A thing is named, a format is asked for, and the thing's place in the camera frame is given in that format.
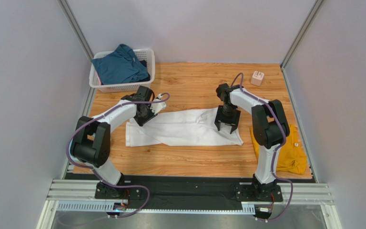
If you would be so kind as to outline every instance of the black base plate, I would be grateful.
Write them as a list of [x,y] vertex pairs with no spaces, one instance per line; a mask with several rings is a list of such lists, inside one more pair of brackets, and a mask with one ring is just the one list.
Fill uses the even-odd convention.
[[146,199],[146,192],[142,193],[141,188],[119,188],[115,189],[101,182],[97,184],[96,193],[94,198],[96,199],[123,199],[124,192],[129,192],[129,199]]
[[[98,180],[94,174],[67,173],[66,180]],[[240,183],[252,183],[251,177],[174,177],[125,175],[125,185],[144,185],[151,191],[148,209],[187,209],[187,210],[242,210],[234,190]],[[312,179],[291,179],[294,183],[315,184]],[[146,200],[131,201],[130,208],[139,208]]]
[[[264,199],[257,199],[251,193],[252,185],[235,185],[235,198],[237,201],[251,202],[272,202],[272,197],[269,195]],[[282,190],[279,185],[276,185],[272,192],[275,202],[283,202]]]

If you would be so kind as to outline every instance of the metal corner post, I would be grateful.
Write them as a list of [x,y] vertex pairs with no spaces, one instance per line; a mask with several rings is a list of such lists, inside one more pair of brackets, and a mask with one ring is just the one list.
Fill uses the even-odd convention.
[[89,60],[92,60],[94,57],[93,52],[90,49],[90,46],[87,43],[86,38],[84,37],[83,32],[81,31],[80,26],[73,15],[73,12],[71,11],[69,3],[67,2],[67,0],[58,0],[58,3],[62,8],[63,13],[66,15],[66,18],[69,21],[71,28],[76,34],[76,37],[79,40],[80,45],[84,50],[84,53],[86,53],[86,56],[87,58],[89,58]]
[[[92,109],[92,104],[94,100],[94,96],[96,95],[96,89],[90,87],[89,92],[87,93],[86,100],[84,102],[84,107],[81,112],[81,116],[88,116],[90,114],[90,111]],[[65,163],[63,164],[62,172],[61,172],[61,179],[64,179],[66,176],[66,173],[68,173],[69,170],[73,171],[74,165],[71,165],[69,160],[66,158]]]
[[299,33],[297,34],[295,40],[293,41],[292,45],[290,46],[289,51],[287,51],[285,58],[283,59],[282,63],[280,64],[280,68],[282,68],[282,71],[286,69],[287,65],[289,64],[290,60],[293,57],[293,54],[295,53],[297,47],[299,46],[300,42],[304,38],[306,32],[308,31],[308,28],[310,28],[311,23],[313,22],[314,18],[318,14],[321,6],[325,0],[316,0],[313,7],[311,8],[310,12],[308,13],[302,27],[299,30]]
[[316,171],[315,164],[314,164],[314,161],[312,160],[312,157],[311,157],[310,147],[308,145],[308,142],[305,139],[305,131],[304,131],[304,128],[303,128],[303,124],[301,123],[300,117],[299,117],[298,112],[297,112],[297,106],[296,106],[296,103],[295,103],[295,100],[294,100],[293,92],[289,87],[289,81],[288,81],[288,78],[287,78],[287,75],[286,75],[286,70],[283,69],[283,68],[282,68],[282,74],[283,74],[283,78],[285,79],[287,93],[289,93],[290,103],[292,105],[293,113],[295,114],[297,126],[299,127],[299,130],[300,130],[301,140],[303,142],[303,147],[305,149],[305,153],[307,154],[307,160],[308,160],[308,163],[310,165],[311,173],[313,174],[314,180],[316,182],[318,182],[320,178],[317,177],[317,175],[315,173],[315,171]]

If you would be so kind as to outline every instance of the small pink cube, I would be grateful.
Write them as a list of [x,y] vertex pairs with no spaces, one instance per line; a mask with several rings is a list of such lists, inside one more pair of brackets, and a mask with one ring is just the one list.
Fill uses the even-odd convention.
[[262,72],[255,71],[254,75],[251,78],[251,84],[260,86],[262,84],[262,80],[264,79],[265,74]]

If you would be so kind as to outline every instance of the folded blue clothing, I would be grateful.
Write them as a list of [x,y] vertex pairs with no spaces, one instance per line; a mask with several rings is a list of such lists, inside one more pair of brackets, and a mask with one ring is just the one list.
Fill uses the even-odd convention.
[[114,52],[91,62],[103,85],[149,80],[146,66],[139,62],[133,50],[125,44],[120,44]]

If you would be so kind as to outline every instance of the white garment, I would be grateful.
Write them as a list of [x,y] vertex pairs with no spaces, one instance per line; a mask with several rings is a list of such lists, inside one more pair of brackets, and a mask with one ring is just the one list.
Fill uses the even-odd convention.
[[142,127],[132,118],[126,124],[125,145],[225,146],[242,145],[238,129],[214,124],[217,108],[160,113]]

